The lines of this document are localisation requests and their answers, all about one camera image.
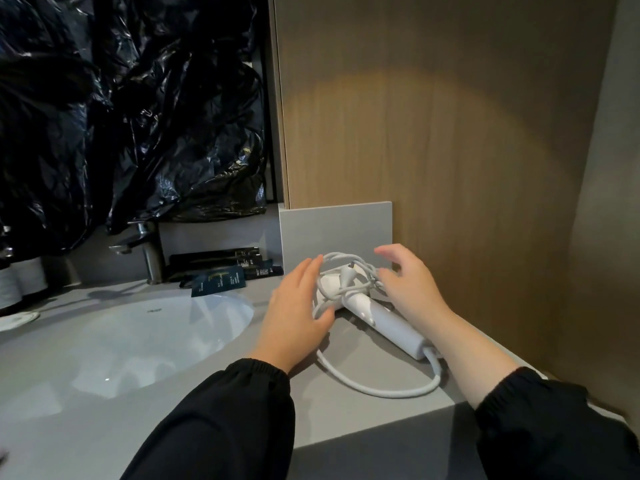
coiled cord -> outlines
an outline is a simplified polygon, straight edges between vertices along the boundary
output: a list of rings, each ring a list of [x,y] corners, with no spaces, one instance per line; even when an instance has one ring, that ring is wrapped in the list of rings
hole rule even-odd
[[[352,263],[357,263],[366,274],[367,281],[363,284],[356,283],[351,286],[341,287],[338,291],[336,291],[336,293],[329,294],[327,293],[327,291],[324,290],[321,279],[323,276],[331,272],[331,270],[320,273],[317,279],[317,288],[318,288],[318,291],[320,291],[320,294],[324,297],[324,301],[322,302],[319,301],[313,311],[313,316],[316,319],[319,318],[324,313],[324,311],[329,306],[331,306],[332,303],[342,300],[342,297],[344,297],[345,294],[350,293],[352,291],[358,291],[364,294],[368,294],[372,289],[377,289],[380,292],[384,293],[384,285],[380,281],[378,270],[375,268],[375,266],[367,263],[366,261],[364,261],[364,259],[354,254],[329,253],[324,255],[325,263],[338,260],[338,259],[340,260],[350,259]],[[431,382],[429,382],[426,386],[419,387],[416,389],[409,389],[409,390],[382,390],[382,389],[373,389],[372,387],[363,386],[362,384],[359,384],[349,379],[343,373],[336,370],[336,368],[334,368],[334,366],[332,366],[329,363],[329,361],[327,361],[327,359],[324,357],[322,352],[320,352],[320,350],[316,352],[316,355],[317,355],[318,362],[322,364],[322,366],[324,366],[324,368],[327,371],[329,371],[336,379],[338,379],[340,382],[342,382],[346,386],[352,389],[355,389],[356,391],[359,391],[363,394],[373,395],[376,397],[386,397],[388,399],[403,399],[403,398],[418,397],[421,395],[428,394],[434,391],[440,385],[440,377],[442,376],[442,366],[438,361],[435,349],[432,347],[425,347],[422,349],[422,351],[424,352],[424,356],[427,358],[427,360],[431,364],[434,377],[431,380]]]

sink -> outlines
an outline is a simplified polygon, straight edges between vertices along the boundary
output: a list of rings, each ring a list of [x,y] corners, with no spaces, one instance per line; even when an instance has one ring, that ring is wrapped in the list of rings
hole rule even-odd
[[[104,301],[0,334],[0,419],[107,400],[184,371],[249,325],[239,295],[148,293]]]

gray backsplash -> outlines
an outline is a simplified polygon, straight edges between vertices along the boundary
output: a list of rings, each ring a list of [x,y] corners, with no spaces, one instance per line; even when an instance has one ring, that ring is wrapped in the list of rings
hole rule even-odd
[[[109,245],[123,239],[134,229],[120,235],[107,235],[98,228],[82,246],[64,258],[46,258],[47,279],[53,286],[71,283],[129,282],[147,277],[142,250],[117,255]],[[261,216],[204,224],[160,224],[165,258],[172,254],[196,253],[218,249],[257,246],[265,257],[282,263],[282,242],[278,206],[270,204]]]

faucet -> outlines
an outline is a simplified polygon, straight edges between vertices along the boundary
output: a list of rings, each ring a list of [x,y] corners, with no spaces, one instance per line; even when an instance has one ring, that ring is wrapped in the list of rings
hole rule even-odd
[[[142,252],[147,265],[147,282],[150,285],[162,283],[164,279],[164,252],[162,250],[158,225],[151,221],[136,221],[130,222],[129,224],[136,225],[138,234],[127,237],[117,244],[109,246],[109,249],[117,254],[131,254],[133,248],[142,246]]]

elastic cuff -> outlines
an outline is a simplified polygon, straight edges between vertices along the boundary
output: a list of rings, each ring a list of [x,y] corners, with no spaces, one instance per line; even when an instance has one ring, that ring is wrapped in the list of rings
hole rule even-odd
[[[545,380],[528,368],[519,367],[501,380],[483,399],[476,409],[476,421],[480,429],[489,427],[493,419],[500,414],[516,397],[523,397],[532,388],[545,386]]]
[[[289,387],[289,376],[281,369],[258,359],[242,358],[228,366],[228,372],[257,372]]]

